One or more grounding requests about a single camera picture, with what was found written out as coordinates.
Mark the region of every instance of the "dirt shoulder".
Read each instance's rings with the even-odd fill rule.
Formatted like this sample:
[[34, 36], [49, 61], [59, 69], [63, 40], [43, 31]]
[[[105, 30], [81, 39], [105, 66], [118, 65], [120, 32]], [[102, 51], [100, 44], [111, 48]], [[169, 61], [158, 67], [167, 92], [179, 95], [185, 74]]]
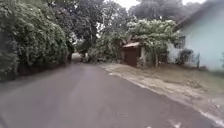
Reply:
[[150, 69], [121, 64], [104, 64], [101, 67], [111, 75], [191, 106], [224, 127], [224, 79], [221, 77], [171, 65]]

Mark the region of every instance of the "road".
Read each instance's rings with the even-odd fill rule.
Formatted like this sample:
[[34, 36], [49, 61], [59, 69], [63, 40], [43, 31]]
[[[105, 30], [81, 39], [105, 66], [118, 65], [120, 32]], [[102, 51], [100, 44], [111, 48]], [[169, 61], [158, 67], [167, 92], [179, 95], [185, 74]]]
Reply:
[[0, 96], [1, 128], [215, 128], [193, 109], [93, 65], [23, 84]]

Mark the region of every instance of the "sky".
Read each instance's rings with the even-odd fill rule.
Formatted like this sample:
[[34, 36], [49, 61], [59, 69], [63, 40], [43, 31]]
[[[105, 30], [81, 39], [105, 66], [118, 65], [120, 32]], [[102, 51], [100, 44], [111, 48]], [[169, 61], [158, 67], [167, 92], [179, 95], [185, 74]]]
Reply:
[[[115, 2], [119, 3], [121, 6], [129, 9], [131, 6], [137, 5], [138, 2], [136, 0], [114, 0]], [[202, 3], [205, 0], [183, 0], [183, 3], [186, 4], [188, 2], [199, 2]]]

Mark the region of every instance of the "red shed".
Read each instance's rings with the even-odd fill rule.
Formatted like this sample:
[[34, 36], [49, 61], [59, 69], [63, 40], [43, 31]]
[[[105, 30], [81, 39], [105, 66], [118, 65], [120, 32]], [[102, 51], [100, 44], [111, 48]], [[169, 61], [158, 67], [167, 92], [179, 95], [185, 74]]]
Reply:
[[141, 47], [139, 42], [128, 43], [123, 46], [123, 61], [125, 64], [136, 67], [140, 56]]

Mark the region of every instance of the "roof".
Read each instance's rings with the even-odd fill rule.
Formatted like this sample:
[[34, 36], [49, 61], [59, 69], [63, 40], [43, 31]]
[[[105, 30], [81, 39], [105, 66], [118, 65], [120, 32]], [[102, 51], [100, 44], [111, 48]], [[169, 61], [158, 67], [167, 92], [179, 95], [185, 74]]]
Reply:
[[175, 26], [174, 30], [177, 31], [186, 25], [189, 25], [199, 19], [202, 14], [206, 13], [209, 9], [211, 9], [213, 6], [218, 4], [224, 4], [224, 0], [208, 0], [205, 2], [202, 7], [193, 13], [190, 17], [186, 18], [185, 20], [181, 21], [177, 26]]
[[140, 42], [134, 42], [134, 43], [128, 43], [126, 45], [124, 45], [124, 48], [129, 48], [129, 47], [138, 47], [140, 46]]

